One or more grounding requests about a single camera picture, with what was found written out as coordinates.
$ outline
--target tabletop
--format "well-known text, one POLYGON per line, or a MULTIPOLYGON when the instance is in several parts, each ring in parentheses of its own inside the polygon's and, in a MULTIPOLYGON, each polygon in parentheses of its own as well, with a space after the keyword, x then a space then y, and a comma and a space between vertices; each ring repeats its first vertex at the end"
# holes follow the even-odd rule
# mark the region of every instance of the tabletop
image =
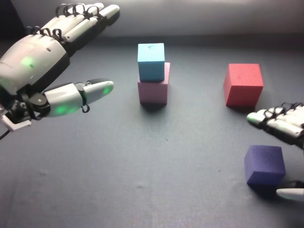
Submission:
POLYGON ((114 90, 87 114, 33 121, 1 140, 0 227, 302 228, 303 204, 246 185, 244 156, 252 144, 281 146, 285 180, 303 180, 303 152, 250 126, 223 92, 229 63, 258 63, 256 109, 303 101, 303 46, 279 40, 94 40, 51 86, 103 77, 114 90), (137 89, 137 44, 153 42, 171 63, 158 110, 141 106, 137 89))

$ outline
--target blue cube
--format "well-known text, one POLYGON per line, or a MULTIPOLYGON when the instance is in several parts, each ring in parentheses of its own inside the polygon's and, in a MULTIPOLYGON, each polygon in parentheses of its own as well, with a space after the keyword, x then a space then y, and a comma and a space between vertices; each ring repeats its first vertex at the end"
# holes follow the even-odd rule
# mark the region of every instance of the blue cube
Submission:
POLYGON ((165 79, 164 44, 139 44, 137 62, 140 81, 160 82, 165 79))
POLYGON ((277 186, 286 175, 282 148, 251 145, 245 156, 247 184, 277 186))

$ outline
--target white robotic hand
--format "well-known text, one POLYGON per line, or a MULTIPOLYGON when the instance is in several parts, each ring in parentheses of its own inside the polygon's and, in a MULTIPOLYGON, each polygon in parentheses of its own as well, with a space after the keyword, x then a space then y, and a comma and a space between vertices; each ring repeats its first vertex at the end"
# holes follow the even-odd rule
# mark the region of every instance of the white robotic hand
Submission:
MULTIPOLYGON (((281 141, 304 149, 304 104, 283 103, 281 106, 250 113, 247 120, 281 141)), ((278 189, 276 192, 285 199, 304 201, 303 184, 278 189)))
POLYGON ((61 116, 80 108, 86 113, 88 104, 114 87, 108 79, 93 79, 44 91, 69 66, 77 50, 117 21, 120 9, 102 3, 62 4, 56 15, 43 28, 28 27, 29 35, 0 59, 0 120, 10 131, 31 125, 33 119, 61 116))

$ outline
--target block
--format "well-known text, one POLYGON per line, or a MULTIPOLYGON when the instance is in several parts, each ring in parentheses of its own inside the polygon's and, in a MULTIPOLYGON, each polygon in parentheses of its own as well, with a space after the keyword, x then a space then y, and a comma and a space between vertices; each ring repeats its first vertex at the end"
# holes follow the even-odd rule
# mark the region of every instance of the block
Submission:
POLYGON ((224 82, 226 106, 255 107, 263 86, 259 64, 229 64, 224 82))
POLYGON ((160 82, 165 79, 164 44, 139 44, 137 62, 142 82, 160 82))
POLYGON ((140 103, 167 104, 169 87, 170 63, 165 63, 165 80, 158 83, 142 82, 138 79, 140 103))
POLYGON ((244 160, 249 185, 277 186, 286 174, 282 148, 279 146, 251 145, 244 160))

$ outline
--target pink block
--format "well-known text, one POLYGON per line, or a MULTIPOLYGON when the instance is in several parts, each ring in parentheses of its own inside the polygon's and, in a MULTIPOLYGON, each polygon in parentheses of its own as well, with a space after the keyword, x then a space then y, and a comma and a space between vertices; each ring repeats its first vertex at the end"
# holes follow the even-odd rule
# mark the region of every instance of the pink block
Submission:
POLYGON ((226 106, 255 107, 263 86, 259 64, 229 64, 224 82, 226 106))
POLYGON ((158 83, 141 82, 138 79, 140 103, 167 104, 170 63, 165 63, 165 80, 158 83))

